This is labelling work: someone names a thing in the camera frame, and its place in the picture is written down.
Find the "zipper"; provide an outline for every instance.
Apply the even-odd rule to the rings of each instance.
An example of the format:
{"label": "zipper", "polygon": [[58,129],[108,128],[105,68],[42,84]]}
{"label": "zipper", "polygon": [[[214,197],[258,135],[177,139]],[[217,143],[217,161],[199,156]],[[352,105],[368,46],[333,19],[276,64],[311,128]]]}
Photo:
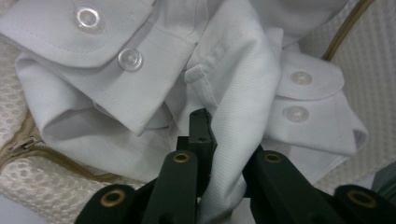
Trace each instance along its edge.
{"label": "zipper", "polygon": [[119,177],[113,174],[94,175],[62,153],[46,146],[38,133],[32,115],[28,112],[20,130],[0,151],[0,172],[7,164],[32,156],[46,158],[73,173],[99,182],[112,182]]}

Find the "white button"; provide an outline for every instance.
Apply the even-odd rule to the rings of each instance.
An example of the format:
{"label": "white button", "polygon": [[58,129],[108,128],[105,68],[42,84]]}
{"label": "white button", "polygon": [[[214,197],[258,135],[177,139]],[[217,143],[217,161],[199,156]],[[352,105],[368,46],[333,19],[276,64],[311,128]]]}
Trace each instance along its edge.
{"label": "white button", "polygon": [[309,73],[300,71],[291,74],[291,80],[298,85],[307,86],[312,83],[312,76]]}
{"label": "white button", "polygon": [[122,69],[135,72],[143,65],[143,56],[136,49],[124,49],[119,54],[119,64]]}
{"label": "white button", "polygon": [[309,118],[309,112],[305,107],[302,106],[291,106],[289,108],[286,108],[283,111],[283,115],[290,120],[291,122],[294,123],[302,123]]}
{"label": "white button", "polygon": [[104,22],[99,13],[90,7],[79,7],[76,11],[76,24],[78,28],[89,34],[97,33],[104,28]]}

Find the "wrinkled cloth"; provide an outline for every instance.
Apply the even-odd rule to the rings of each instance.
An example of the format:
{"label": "wrinkled cloth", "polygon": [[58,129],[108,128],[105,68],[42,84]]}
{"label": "wrinkled cloth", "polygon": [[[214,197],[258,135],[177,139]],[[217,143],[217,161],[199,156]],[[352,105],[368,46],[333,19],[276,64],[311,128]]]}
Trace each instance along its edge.
{"label": "wrinkled cloth", "polygon": [[[345,2],[20,0],[0,33],[23,52],[17,73],[44,141],[73,160],[150,181],[188,135],[189,114],[206,108],[218,147],[199,222],[216,223],[242,199],[241,172],[260,143],[289,146],[311,182],[364,145],[342,71],[292,47]],[[101,15],[100,33],[78,29],[78,7]],[[141,53],[139,70],[122,69],[123,49]],[[299,72],[312,82],[293,82]],[[295,106],[306,120],[290,120]],[[320,160],[330,165],[312,173]]]}

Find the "mesh laundry bag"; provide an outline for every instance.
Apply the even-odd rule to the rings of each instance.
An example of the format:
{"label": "mesh laundry bag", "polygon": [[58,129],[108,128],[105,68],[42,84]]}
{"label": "mesh laundry bag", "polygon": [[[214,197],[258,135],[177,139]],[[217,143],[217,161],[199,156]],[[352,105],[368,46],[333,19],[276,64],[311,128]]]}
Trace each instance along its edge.
{"label": "mesh laundry bag", "polygon": [[[14,2],[2,1],[0,12]],[[392,88],[396,86],[396,3],[372,2],[349,1],[337,17],[301,41],[302,52],[316,57],[332,49],[326,57],[343,69],[346,96],[371,136],[365,149],[319,180],[316,187],[328,192],[372,174],[396,159],[396,90]],[[348,18],[351,11],[355,16]],[[354,25],[350,30],[344,28],[342,35],[338,31],[345,27],[344,21]],[[334,44],[335,38],[343,41]],[[9,140],[23,138],[26,133],[35,137],[32,141],[39,141],[13,67],[18,54],[0,39],[0,148],[8,148]],[[135,188],[143,185],[123,177],[98,174],[90,167],[78,164],[71,167],[64,160],[56,160],[59,157],[52,152],[43,151],[5,164],[0,174],[0,191],[37,212],[48,223],[72,223],[91,196],[111,183]]]}

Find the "shirt button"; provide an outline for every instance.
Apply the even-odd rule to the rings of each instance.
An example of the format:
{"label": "shirt button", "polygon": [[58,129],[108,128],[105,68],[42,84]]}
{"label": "shirt button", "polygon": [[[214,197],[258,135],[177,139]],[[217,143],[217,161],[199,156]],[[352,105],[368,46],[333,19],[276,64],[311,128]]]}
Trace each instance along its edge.
{"label": "shirt button", "polygon": [[81,31],[94,34],[103,30],[104,22],[99,13],[90,7],[79,7],[76,11],[76,24]]}
{"label": "shirt button", "polygon": [[286,108],[283,111],[283,115],[290,120],[291,122],[294,123],[302,123],[309,118],[309,112],[305,107],[302,106],[291,106],[289,108]]}
{"label": "shirt button", "polygon": [[123,49],[119,54],[119,64],[126,71],[136,72],[143,65],[143,56],[136,49]]}
{"label": "shirt button", "polygon": [[295,72],[291,74],[291,80],[298,85],[307,86],[312,83],[312,76],[307,72]]}

